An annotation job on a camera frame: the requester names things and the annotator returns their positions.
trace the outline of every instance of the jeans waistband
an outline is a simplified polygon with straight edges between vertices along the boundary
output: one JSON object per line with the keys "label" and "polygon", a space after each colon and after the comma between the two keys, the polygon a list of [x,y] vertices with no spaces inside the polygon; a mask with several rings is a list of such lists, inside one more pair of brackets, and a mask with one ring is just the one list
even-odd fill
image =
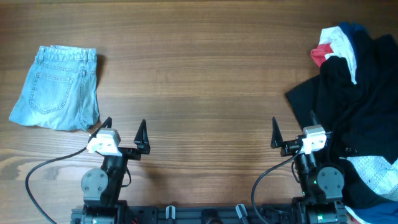
{"label": "jeans waistband", "polygon": [[36,55],[36,61],[43,62],[48,60],[82,60],[83,63],[87,61],[97,61],[96,49],[82,49],[78,47],[66,47],[59,45],[51,45],[51,47],[40,46],[39,52]]}

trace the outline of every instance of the wooden table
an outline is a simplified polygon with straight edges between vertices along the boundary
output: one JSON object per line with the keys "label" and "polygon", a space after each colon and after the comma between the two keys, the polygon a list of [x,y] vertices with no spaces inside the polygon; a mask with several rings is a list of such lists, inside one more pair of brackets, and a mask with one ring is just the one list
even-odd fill
{"label": "wooden table", "polygon": [[[101,121],[113,118],[122,146],[133,146],[147,120],[151,153],[129,162],[132,184],[120,198],[235,205],[249,204],[257,177],[286,159],[269,147],[271,118],[286,139],[301,133],[284,93],[318,74],[309,54],[321,29],[355,21],[374,37],[398,36],[396,1],[24,2],[0,5],[0,223],[45,223],[26,194],[26,174],[88,139],[8,121],[40,45],[98,49]],[[31,190],[54,220],[68,223],[83,205],[82,175],[101,163],[84,152],[50,164],[32,175]],[[256,198],[289,203],[299,195],[285,166],[261,182]]]}

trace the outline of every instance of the folded jeans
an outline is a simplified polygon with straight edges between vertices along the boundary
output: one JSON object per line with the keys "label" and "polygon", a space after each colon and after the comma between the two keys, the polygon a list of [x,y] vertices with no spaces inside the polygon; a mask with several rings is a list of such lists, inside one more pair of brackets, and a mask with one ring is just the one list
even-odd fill
{"label": "folded jeans", "polygon": [[86,131],[99,118],[96,49],[41,46],[9,117],[24,126]]}

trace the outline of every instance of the belt loop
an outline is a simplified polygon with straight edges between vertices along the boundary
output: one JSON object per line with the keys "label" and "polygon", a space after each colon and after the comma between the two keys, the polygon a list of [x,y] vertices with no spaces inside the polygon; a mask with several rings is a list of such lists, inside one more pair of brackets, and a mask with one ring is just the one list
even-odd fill
{"label": "belt loop", "polygon": [[39,49],[39,55],[37,56],[38,57],[38,61],[39,62],[43,62],[43,59],[44,59],[44,47],[40,47],[40,49]]}
{"label": "belt loop", "polygon": [[83,49],[83,63],[87,63],[87,49]]}

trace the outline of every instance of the jeans pocket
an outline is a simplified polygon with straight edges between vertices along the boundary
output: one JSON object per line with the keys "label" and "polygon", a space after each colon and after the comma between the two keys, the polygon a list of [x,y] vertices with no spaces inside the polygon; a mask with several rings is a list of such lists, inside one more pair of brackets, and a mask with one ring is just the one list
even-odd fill
{"label": "jeans pocket", "polygon": [[73,78],[36,73],[29,104],[42,114],[60,110],[67,102]]}

